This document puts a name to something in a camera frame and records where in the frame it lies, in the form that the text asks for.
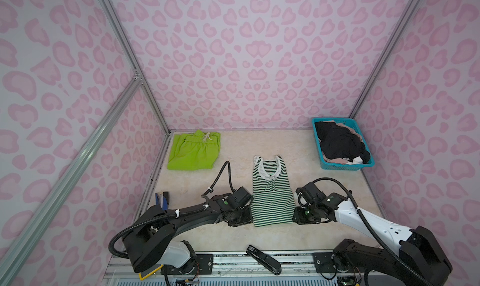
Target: pink leopard print wall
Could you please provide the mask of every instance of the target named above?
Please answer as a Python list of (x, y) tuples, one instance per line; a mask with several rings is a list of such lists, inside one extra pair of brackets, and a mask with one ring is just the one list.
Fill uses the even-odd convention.
[(0, 0), (0, 258), (132, 76), (95, 0)]
[(133, 222), (164, 137), (138, 90), (12, 286), (97, 285), (108, 243)]
[(172, 129), (347, 117), (408, 0), (112, 0)]
[(357, 121), (393, 221), (430, 229), (448, 285), (480, 283), (480, 0), (426, 0)]

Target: metal frame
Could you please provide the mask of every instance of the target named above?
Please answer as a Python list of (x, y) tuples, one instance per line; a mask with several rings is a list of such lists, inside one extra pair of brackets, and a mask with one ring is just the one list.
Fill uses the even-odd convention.
[(130, 81), (27, 226), (13, 242), (1, 260), (0, 285), (9, 285), (15, 279), (141, 84), (142, 81), (138, 77)]
[(138, 62), (134, 50), (132, 48), (132, 45), (128, 41), (127, 34), (125, 33), (123, 26), (117, 16), (117, 13), (115, 12), (115, 8), (113, 6), (113, 3), (111, 0), (98, 0), (100, 5), (102, 6), (103, 11), (105, 12), (105, 15), (110, 22), (110, 25), (112, 26), (113, 31), (115, 32), (115, 35), (118, 38), (118, 41), (120, 42), (121, 47), (123, 48), (123, 51), (125, 52), (125, 55), (130, 62), (130, 65), (132, 66), (133, 70), (137, 75), (139, 75), (141, 80), (144, 80), (144, 84), (142, 85), (142, 89), (145, 92), (145, 95), (148, 99), (148, 103), (153, 109), (154, 114), (160, 121), (163, 130), (165, 131), (166, 134), (170, 133), (169, 127), (167, 126), (167, 122), (165, 121), (165, 118), (162, 115), (162, 112), (160, 111), (160, 107), (157, 103), (157, 100), (153, 96), (152, 90), (150, 86), (148, 85), (147, 80), (145, 79), (145, 75), (142, 71), (142, 67), (140, 66), (140, 63)]
[[(213, 270), (208, 277), (272, 277), (272, 273), (263, 265), (243, 252), (196, 252), (197, 254), (213, 254)], [(332, 253), (332, 250), (304, 250), (304, 251), (264, 251), (277, 259), (282, 265), (282, 277), (320, 277), (316, 273), (313, 253)], [(383, 275), (372, 271), (372, 275)], [(352, 276), (352, 273), (337, 273), (337, 276)], [(170, 278), (183, 276), (171, 275)], [(138, 279), (129, 259), (112, 257), (106, 269), (103, 284), (110, 285), (112, 280), (121, 282), (123, 279)]]
[(172, 137), (173, 133), (170, 133), (170, 135), (167, 135), (163, 141), (161, 151), (158, 154), (158, 158), (155, 162), (152, 175), (150, 176), (150, 182), (148, 183), (145, 191), (143, 192), (143, 197), (141, 198), (140, 205), (138, 206), (134, 221), (137, 220), (148, 209), (148, 205), (150, 203), (150, 200), (152, 199), (153, 192), (157, 185), (157, 181), (159, 180), (163, 161), (165, 160), (165, 156), (167, 155), (167, 150), (169, 148), (170, 140)]
[(402, 15), (400, 16), (400, 19), (398, 20), (395, 28), (392, 31), (392, 36), (388, 39), (388, 42), (385, 45), (385, 48), (381, 52), (378, 62), (375, 64), (375, 67), (370, 73), (370, 76), (368, 77), (367, 82), (365, 82), (365, 86), (363, 87), (362, 92), (360, 93), (357, 101), (353, 105), (352, 111), (349, 115), (351, 119), (354, 119), (357, 116), (358, 112), (360, 111), (360, 108), (363, 105), (363, 102), (367, 98), (370, 90), (375, 85), (378, 75), (380, 74), (382, 69), (385, 67), (385, 64), (388, 62), (388, 59), (392, 55), (392, 52), (395, 46), (399, 42), (403, 33), (405, 32), (406, 27), (410, 23), (410, 20), (413, 18), (413, 16), (417, 12), (422, 1), (423, 0), (409, 0), (408, 3), (406, 4), (405, 9), (403, 10)]
[(367, 176), (365, 175), (365, 171), (364, 169), (360, 169), (360, 172), (361, 174), (363, 175), (363, 179), (365, 180), (365, 182), (367, 183), (367, 186), (368, 186), (368, 189), (370, 190), (370, 193), (372, 195), (372, 197), (375, 199), (375, 202), (377, 203), (378, 205), (378, 209), (380, 210), (380, 213), (381, 213), (381, 216), (383, 218), (388, 218), (387, 216), (387, 212), (385, 211), (383, 205), (382, 205), (382, 202), (380, 200), (380, 198), (378, 197), (378, 194), (376, 193), (376, 191), (373, 189), (373, 187), (370, 185), (368, 179), (367, 179)]

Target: lime green shorts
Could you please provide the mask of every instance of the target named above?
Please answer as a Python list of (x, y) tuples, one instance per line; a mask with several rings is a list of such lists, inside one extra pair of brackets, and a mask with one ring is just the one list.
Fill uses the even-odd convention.
[(220, 133), (183, 133), (173, 136), (167, 169), (212, 169), (220, 152)]

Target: floor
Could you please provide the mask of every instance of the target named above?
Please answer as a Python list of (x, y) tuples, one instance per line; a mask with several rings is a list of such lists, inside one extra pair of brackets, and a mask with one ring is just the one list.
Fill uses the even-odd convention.
[[(281, 155), (285, 161), (290, 186), (295, 192), (310, 181), (320, 177), (337, 179), (350, 189), (358, 205), (381, 216), (360, 171), (323, 170), (313, 130), (282, 131), (228, 131), (221, 133), (221, 149), (213, 169), (176, 171), (167, 169), (165, 158), (155, 192), (168, 191), (169, 209), (184, 208), (204, 202), (200, 195), (211, 185), (223, 163), (230, 161), (234, 188), (245, 187), (252, 192), (254, 156), (273, 159)], [(171, 143), (167, 156), (170, 155)], [(316, 183), (326, 195), (342, 190), (331, 181)], [(230, 192), (225, 170), (213, 194)], [(376, 246), (375, 240), (340, 223), (303, 225), (277, 224), (254, 228), (253, 224), (232, 228), (222, 222), (205, 225), (178, 235), (174, 240), (187, 240), (197, 252), (244, 251), (249, 244), (261, 250), (327, 250), (336, 247), (344, 238), (354, 239), (364, 245)]]

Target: laundry basket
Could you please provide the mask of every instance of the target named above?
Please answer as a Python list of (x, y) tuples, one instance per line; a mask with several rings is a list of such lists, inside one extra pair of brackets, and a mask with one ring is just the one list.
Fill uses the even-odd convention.
[(322, 156), (322, 149), (320, 147), (320, 142), (318, 141), (317, 130), (315, 129), (315, 123), (318, 122), (318, 121), (335, 121), (335, 122), (338, 122), (338, 123), (342, 123), (347, 127), (353, 128), (355, 130), (355, 132), (357, 132), (358, 134), (360, 134), (360, 136), (362, 136), (363, 142), (365, 144), (365, 148), (367, 149), (367, 151), (370, 152), (370, 149), (368, 148), (368, 145), (365, 141), (365, 137), (363, 137), (363, 134), (360, 131), (360, 128), (357, 125), (357, 122), (355, 120), (349, 119), (349, 118), (343, 118), (343, 117), (314, 117), (311, 120), (311, 124), (313, 125), (313, 132), (314, 132), (314, 135), (315, 135), (315, 143), (317, 144), (318, 155), (320, 156), (320, 166), (321, 166), (322, 169), (359, 170), (361, 168), (369, 168), (369, 167), (372, 167), (372, 166), (375, 165), (374, 157), (371, 153), (370, 153), (370, 160), (366, 164), (352, 164), (352, 165), (349, 165), (349, 164), (337, 164), (337, 163), (325, 162), (325, 160)]

